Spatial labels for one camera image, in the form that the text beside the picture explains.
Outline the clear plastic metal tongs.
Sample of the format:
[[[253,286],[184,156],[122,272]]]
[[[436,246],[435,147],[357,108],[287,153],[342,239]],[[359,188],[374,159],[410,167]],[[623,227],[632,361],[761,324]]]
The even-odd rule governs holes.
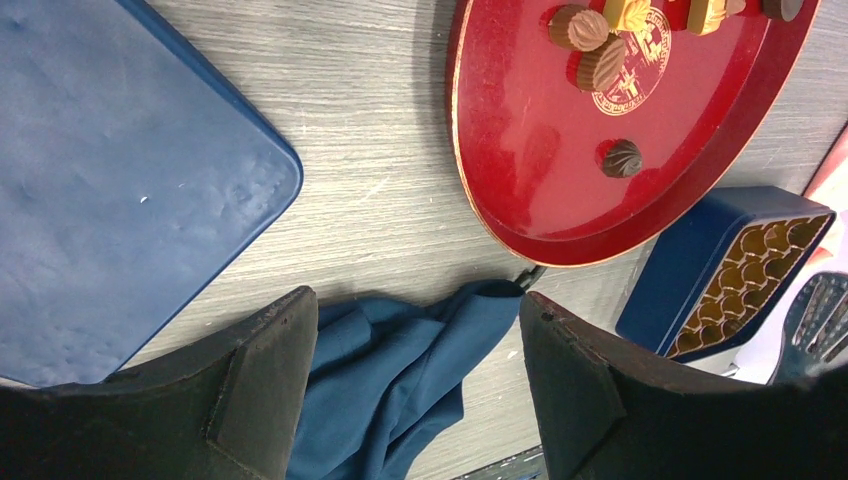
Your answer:
[[[847,275],[814,274],[792,301],[769,382],[818,376],[847,364]]]

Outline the dark oval chocolate piece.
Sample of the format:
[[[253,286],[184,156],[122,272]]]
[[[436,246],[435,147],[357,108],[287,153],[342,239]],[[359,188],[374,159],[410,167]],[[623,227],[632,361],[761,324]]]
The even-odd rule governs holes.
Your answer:
[[[602,149],[601,171],[610,178],[630,178],[643,169],[644,159],[641,150],[631,140],[612,141]]]

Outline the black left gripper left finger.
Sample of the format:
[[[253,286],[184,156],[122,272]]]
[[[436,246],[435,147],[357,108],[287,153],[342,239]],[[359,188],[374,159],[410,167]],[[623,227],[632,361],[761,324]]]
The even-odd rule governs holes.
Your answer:
[[[317,338],[301,286],[92,385],[1,391],[5,479],[281,479]]]

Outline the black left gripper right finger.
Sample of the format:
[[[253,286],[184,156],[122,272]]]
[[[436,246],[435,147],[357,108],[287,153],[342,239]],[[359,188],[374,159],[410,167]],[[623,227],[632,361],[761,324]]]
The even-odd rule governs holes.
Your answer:
[[[655,355],[544,295],[522,300],[552,479],[843,479],[847,371],[757,385]]]

